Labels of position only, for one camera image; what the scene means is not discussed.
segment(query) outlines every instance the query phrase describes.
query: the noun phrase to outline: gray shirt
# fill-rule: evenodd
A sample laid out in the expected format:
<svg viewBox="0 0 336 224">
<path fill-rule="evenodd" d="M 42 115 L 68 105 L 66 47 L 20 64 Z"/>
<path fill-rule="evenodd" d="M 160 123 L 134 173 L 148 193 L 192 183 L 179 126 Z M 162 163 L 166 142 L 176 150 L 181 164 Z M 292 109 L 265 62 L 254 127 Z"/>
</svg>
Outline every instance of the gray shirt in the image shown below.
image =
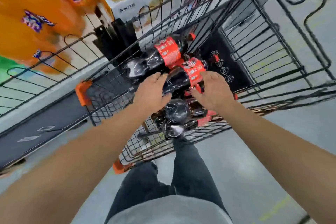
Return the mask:
<svg viewBox="0 0 336 224">
<path fill-rule="evenodd" d="M 113 216 L 108 224 L 232 224 L 216 204 L 194 197 L 172 195 L 149 200 Z"/>
</svg>

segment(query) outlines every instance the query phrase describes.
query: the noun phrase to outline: forearm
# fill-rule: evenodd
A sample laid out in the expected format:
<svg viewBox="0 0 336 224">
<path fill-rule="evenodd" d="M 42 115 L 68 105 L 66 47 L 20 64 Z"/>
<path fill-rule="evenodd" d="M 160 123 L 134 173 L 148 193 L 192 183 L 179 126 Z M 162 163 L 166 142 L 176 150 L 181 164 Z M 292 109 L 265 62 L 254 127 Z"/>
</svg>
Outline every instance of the forearm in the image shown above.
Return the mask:
<svg viewBox="0 0 336 224">
<path fill-rule="evenodd" d="M 220 110 L 279 184 L 318 222 L 336 221 L 336 157 L 235 103 Z"/>
<path fill-rule="evenodd" d="M 2 195 L 3 223 L 70 223 L 145 119 L 130 105 L 61 147 Z"/>
</svg>

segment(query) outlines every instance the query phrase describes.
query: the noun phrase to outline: person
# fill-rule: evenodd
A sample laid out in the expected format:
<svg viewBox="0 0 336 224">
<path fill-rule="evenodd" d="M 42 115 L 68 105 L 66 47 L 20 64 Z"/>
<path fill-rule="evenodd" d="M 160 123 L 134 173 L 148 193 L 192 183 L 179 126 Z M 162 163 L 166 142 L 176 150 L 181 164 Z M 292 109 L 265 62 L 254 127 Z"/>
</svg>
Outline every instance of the person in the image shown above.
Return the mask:
<svg viewBox="0 0 336 224">
<path fill-rule="evenodd" d="M 207 71 L 202 76 L 205 92 L 193 91 L 193 96 L 232 126 L 313 219 L 336 223 L 336 156 L 236 102 L 218 73 Z M 13 183 L 0 198 L 1 223 L 70 223 L 133 132 L 171 99 L 162 97 L 166 77 L 157 73 L 147 78 L 132 104 Z M 157 167 L 151 162 L 134 167 L 122 182 L 105 223 L 232 223 L 195 146 L 179 138 L 174 147 L 172 184 L 157 180 Z"/>
</svg>

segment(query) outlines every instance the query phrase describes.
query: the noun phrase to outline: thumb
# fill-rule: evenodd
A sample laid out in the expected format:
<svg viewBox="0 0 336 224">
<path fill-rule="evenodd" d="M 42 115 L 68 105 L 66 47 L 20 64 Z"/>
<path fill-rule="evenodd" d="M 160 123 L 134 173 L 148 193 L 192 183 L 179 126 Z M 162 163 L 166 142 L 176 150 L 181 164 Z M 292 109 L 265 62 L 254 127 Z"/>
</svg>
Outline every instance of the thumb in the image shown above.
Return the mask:
<svg viewBox="0 0 336 224">
<path fill-rule="evenodd" d="M 201 105 L 203 105 L 203 100 L 204 100 L 204 96 L 201 94 L 201 93 L 199 93 L 198 92 L 198 90 L 196 90 L 196 89 L 193 89 L 192 91 L 191 91 L 191 94 L 192 94 L 192 96 L 195 98 L 195 99 L 197 99 L 197 101 L 201 104 Z"/>
<path fill-rule="evenodd" d="M 162 104 L 164 104 L 164 106 L 171 100 L 172 94 L 169 93 L 165 96 L 162 97 Z"/>
</svg>

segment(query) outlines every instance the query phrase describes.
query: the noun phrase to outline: leg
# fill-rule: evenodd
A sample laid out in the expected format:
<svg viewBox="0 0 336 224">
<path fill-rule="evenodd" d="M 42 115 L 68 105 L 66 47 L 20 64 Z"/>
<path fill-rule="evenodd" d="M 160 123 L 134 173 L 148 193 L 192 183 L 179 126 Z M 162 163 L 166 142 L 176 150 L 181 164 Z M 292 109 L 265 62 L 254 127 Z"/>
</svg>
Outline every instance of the leg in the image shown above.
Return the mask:
<svg viewBox="0 0 336 224">
<path fill-rule="evenodd" d="M 196 147 L 185 138 L 174 139 L 173 144 L 176 157 L 172 185 L 177 193 L 213 202 L 228 213 Z"/>
<path fill-rule="evenodd" d="M 148 195 L 160 186 L 157 174 L 158 167 L 152 162 L 141 163 L 131 169 L 115 196 L 105 224 L 115 214 L 147 201 Z"/>
</svg>

